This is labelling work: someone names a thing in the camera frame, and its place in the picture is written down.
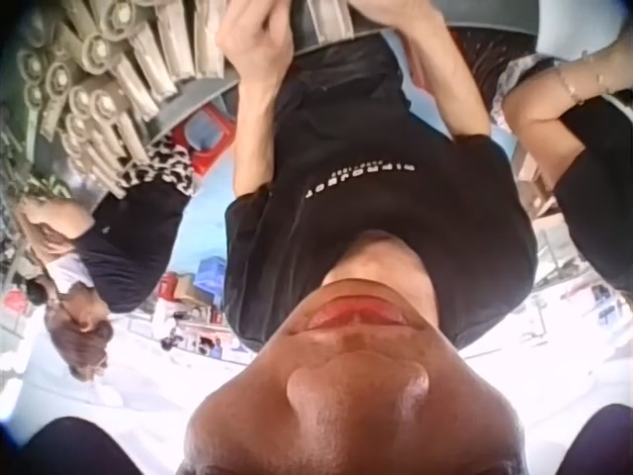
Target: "woman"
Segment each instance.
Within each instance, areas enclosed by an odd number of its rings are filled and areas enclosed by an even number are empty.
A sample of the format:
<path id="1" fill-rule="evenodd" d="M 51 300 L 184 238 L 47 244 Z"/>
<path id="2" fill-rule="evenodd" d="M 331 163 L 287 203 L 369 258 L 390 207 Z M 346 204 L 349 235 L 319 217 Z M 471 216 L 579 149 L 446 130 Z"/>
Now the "woman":
<path id="1" fill-rule="evenodd" d="M 552 187 L 579 251 L 633 295 L 633 28 L 610 47 L 529 75 L 505 118 Z M 621 91 L 618 100 L 611 94 Z"/>
<path id="2" fill-rule="evenodd" d="M 155 289 L 193 194 L 185 148 L 166 137 L 148 156 L 149 164 L 133 166 L 122 178 L 127 196 L 106 196 L 94 215 L 72 200 L 27 197 L 20 203 L 25 234 L 59 296 L 47 327 L 73 374 L 105 361 L 110 314 L 133 311 Z M 50 242 L 46 227 L 65 242 Z"/>

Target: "bracelet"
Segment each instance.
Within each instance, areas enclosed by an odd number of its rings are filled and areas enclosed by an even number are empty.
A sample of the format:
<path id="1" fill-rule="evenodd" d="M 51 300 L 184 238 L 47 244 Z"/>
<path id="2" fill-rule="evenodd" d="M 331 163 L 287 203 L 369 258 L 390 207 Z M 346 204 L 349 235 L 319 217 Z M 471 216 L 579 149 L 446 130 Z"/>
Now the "bracelet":
<path id="1" fill-rule="evenodd" d="M 576 103 L 576 105 L 582 106 L 582 104 L 584 104 L 585 101 L 583 100 L 581 96 L 578 95 L 578 92 L 576 92 L 576 88 L 572 84 L 570 84 L 568 80 L 565 78 L 565 74 L 563 74 L 563 71 L 561 70 L 560 66 L 554 67 L 554 70 L 556 70 L 556 75 L 561 80 L 561 84 L 563 84 L 563 86 L 567 90 L 570 97 Z"/>

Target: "blue crate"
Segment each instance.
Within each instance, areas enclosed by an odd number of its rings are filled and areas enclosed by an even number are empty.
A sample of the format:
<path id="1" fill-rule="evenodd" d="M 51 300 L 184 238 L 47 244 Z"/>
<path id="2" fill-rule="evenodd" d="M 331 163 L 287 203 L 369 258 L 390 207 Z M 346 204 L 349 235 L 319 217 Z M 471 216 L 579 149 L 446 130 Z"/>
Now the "blue crate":
<path id="1" fill-rule="evenodd" d="M 194 286 L 222 299 L 225 290 L 226 260 L 211 257 L 200 262 L 198 273 L 194 278 Z"/>

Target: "brown hair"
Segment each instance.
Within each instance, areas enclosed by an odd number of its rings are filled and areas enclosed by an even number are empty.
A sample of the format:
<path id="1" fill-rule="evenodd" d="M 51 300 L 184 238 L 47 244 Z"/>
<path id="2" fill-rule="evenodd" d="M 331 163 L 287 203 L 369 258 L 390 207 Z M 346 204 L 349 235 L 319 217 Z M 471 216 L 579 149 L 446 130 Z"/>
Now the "brown hair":
<path id="1" fill-rule="evenodd" d="M 101 321 L 90 332 L 82 332 L 75 322 L 52 325 L 52 320 L 47 320 L 46 328 L 53 346 L 68 364 L 70 374 L 83 382 L 94 379 L 107 360 L 106 348 L 114 336 L 112 324 Z"/>

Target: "lips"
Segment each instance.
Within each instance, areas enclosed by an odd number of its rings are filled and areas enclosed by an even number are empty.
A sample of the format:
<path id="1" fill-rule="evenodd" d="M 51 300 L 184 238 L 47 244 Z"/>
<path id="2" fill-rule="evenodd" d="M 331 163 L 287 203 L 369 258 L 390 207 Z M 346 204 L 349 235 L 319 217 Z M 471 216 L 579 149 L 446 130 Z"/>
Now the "lips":
<path id="1" fill-rule="evenodd" d="M 352 325 L 407 325 L 402 311 L 394 304 L 375 297 L 343 297 L 334 299 L 311 317 L 307 330 L 325 330 Z"/>

